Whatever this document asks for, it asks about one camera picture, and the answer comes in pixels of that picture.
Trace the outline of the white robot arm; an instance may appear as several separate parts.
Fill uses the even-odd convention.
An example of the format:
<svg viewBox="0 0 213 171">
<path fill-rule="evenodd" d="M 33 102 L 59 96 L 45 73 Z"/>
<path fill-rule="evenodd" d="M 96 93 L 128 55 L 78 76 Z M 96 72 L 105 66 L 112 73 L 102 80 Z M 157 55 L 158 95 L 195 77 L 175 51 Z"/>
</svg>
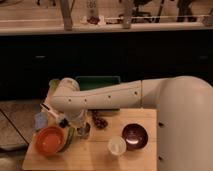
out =
<svg viewBox="0 0 213 171">
<path fill-rule="evenodd" d="M 64 78 L 50 104 L 61 112 L 83 109 L 154 109 L 157 171 L 213 171 L 213 86 L 194 76 L 145 79 L 74 91 Z"/>
</svg>

